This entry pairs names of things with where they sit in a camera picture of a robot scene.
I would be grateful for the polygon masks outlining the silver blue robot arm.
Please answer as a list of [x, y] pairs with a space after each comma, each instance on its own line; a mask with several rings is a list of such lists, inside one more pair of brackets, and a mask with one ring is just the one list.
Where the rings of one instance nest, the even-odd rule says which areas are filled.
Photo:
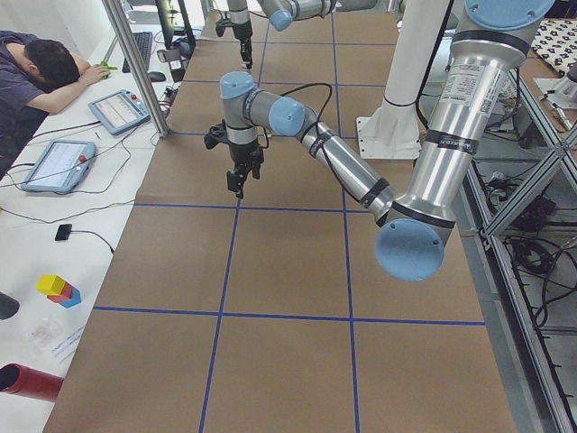
[[[215, 24], [218, 37], [222, 37], [226, 29], [233, 30], [234, 38], [240, 44], [242, 65], [245, 69], [252, 68], [252, 22], [251, 14], [245, 0], [228, 1], [228, 13]], [[273, 0], [259, 1], [261, 10], [275, 30], [286, 30], [293, 22], [314, 17], [325, 17], [336, 7], [336, 1], [326, 0]]]
[[[378, 1], [259, 1], [273, 27], [357, 11]], [[418, 135], [415, 108], [426, 80], [427, 54], [435, 57], [453, 1], [406, 1], [392, 69], [381, 109], [376, 114], [378, 144], [401, 144], [403, 126]], [[353, 199], [375, 216], [381, 227], [375, 244], [381, 268], [403, 281], [422, 281], [441, 267], [444, 247], [455, 224], [451, 209], [479, 140], [490, 118], [506, 74], [527, 59], [541, 20], [554, 1], [464, 1], [452, 39], [450, 65], [442, 95], [428, 121], [408, 190], [396, 194], [360, 155], [320, 122], [308, 106], [258, 89], [252, 75], [233, 71], [220, 79], [224, 136], [234, 170], [227, 188], [243, 197], [252, 171], [263, 162], [256, 127], [295, 137], [309, 155], [323, 163]]]

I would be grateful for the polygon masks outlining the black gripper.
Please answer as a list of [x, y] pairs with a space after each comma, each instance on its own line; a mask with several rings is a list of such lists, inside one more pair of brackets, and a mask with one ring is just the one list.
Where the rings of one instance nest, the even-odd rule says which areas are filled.
[[234, 169], [226, 173], [226, 186], [238, 199], [243, 199], [243, 186], [251, 173], [254, 179], [261, 177], [261, 165], [264, 163], [263, 148], [257, 140], [247, 144], [232, 143], [229, 152]]
[[246, 69], [251, 69], [252, 60], [252, 23], [250, 20], [242, 23], [233, 23], [234, 37], [240, 43], [240, 54], [242, 65]]

